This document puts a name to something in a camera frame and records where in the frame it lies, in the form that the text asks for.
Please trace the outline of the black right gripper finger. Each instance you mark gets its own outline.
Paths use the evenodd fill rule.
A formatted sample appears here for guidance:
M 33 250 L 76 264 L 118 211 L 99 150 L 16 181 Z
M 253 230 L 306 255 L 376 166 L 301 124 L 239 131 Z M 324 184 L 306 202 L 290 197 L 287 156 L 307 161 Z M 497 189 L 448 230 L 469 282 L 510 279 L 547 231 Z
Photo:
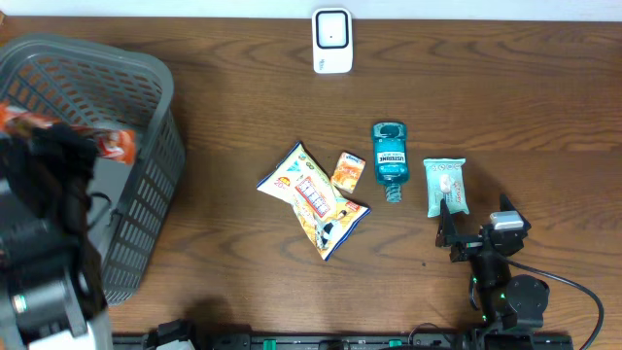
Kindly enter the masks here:
M 445 199 L 440 201 L 439 225 L 435 239 L 436 247 L 451 247 L 458 241 L 458 233 Z
M 512 204 L 509 197 L 502 193 L 500 195 L 500 211 L 510 222 L 521 221 L 522 229 L 530 229 L 531 223 L 520 213 L 520 211 Z

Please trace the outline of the pale green wipes pack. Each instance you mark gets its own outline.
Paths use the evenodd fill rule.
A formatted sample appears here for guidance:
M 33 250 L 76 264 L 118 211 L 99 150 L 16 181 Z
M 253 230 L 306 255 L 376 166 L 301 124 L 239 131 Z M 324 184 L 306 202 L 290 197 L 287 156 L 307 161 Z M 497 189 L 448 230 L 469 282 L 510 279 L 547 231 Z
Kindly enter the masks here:
M 440 215 L 440 202 L 445 203 L 451 214 L 469 214 L 463 178 L 464 158 L 427 158 L 423 164 L 427 177 L 428 217 Z

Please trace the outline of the red brown snack packet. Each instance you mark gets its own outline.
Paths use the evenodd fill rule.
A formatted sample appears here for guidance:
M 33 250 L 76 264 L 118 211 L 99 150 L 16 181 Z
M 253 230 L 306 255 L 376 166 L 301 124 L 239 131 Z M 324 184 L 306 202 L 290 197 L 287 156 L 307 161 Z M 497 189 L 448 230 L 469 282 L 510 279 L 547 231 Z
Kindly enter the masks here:
M 52 126 L 69 126 L 73 131 L 93 141 L 99 156 L 131 165 L 136 156 L 136 135 L 133 130 L 113 130 L 69 124 L 61 119 L 44 114 L 26 111 L 8 103 L 1 104 L 1 131 L 11 136 L 31 138 L 35 129 L 48 129 Z

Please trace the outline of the teal mouthwash bottle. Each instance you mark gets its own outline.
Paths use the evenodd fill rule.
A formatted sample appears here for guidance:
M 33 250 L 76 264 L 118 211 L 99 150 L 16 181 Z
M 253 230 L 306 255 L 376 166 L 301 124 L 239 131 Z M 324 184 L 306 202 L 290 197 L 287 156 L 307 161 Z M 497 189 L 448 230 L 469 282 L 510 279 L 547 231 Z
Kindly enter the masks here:
M 371 129 L 376 181 L 385 188 L 386 200 L 399 203 L 401 187 L 409 181 L 407 128 L 403 122 L 379 122 Z

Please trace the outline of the small orange juice carton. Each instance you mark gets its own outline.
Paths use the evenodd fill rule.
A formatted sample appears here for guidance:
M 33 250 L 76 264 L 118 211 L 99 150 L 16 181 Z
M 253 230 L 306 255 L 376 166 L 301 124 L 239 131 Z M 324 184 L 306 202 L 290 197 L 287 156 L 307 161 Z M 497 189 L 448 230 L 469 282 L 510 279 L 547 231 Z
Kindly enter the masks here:
M 364 159 L 343 152 L 337 161 L 330 181 L 338 189 L 347 193 L 353 193 L 363 174 L 364 168 Z

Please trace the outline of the yellow snack bag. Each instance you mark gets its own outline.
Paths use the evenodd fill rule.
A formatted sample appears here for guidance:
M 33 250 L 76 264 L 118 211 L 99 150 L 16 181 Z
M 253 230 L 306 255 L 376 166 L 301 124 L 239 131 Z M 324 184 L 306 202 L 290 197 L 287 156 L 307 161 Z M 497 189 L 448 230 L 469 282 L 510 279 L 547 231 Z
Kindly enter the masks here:
M 349 238 L 370 209 L 341 194 L 302 143 L 296 143 L 257 190 L 294 210 L 303 231 L 324 261 Z

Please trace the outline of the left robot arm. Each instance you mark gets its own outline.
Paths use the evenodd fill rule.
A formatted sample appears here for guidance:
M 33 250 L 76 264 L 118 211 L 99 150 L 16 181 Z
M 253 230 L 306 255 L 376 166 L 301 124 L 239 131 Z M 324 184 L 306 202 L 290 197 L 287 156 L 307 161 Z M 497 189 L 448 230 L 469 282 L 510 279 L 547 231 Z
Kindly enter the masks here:
M 8 349 L 113 346 L 88 239 L 94 144 L 70 126 L 1 138 L 1 338 Z

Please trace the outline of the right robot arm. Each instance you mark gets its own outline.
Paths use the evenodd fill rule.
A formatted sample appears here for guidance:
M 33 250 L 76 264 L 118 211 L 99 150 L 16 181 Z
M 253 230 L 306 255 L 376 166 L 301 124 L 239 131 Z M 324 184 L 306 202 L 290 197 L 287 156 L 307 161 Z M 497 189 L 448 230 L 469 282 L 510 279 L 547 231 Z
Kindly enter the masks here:
M 550 290 L 531 275 L 513 275 L 508 259 L 524 247 L 530 228 L 503 194 L 488 224 L 476 234 L 459 234 L 446 201 L 440 201 L 435 245 L 450 250 L 451 262 L 470 264 L 470 302 L 483 318 L 481 326 L 455 335 L 453 349 L 536 347 L 535 330 L 543 326 Z

